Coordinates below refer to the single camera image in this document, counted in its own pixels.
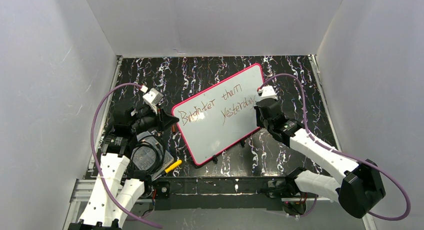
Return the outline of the pink framed whiteboard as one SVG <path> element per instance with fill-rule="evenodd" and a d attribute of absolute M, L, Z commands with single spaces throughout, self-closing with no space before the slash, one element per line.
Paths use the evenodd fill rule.
<path fill-rule="evenodd" d="M 261 65 L 253 64 L 172 108 L 195 165 L 205 164 L 259 130 L 254 104 L 263 83 Z"/>

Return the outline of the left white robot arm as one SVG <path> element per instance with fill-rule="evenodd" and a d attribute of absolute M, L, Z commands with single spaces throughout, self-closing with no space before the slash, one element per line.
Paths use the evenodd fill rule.
<path fill-rule="evenodd" d="M 116 108 L 101 155 L 94 155 L 97 177 L 87 206 L 68 228 L 121 229 L 128 216 L 158 227 L 130 210 L 143 194 L 154 196 L 153 181 L 169 172 L 161 134 L 178 121 L 158 106 Z"/>

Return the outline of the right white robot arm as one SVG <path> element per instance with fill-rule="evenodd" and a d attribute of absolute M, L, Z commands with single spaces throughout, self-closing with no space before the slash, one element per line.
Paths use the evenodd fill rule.
<path fill-rule="evenodd" d="M 385 196 L 385 188 L 376 164 L 371 160 L 358 163 L 339 151 L 322 147 L 313 134 L 296 120 L 287 119 L 276 99 L 267 98 L 254 106 L 256 123 L 274 140 L 305 155 L 330 175 L 296 169 L 288 175 L 292 192 L 314 193 L 341 205 L 356 218 L 362 218 Z"/>

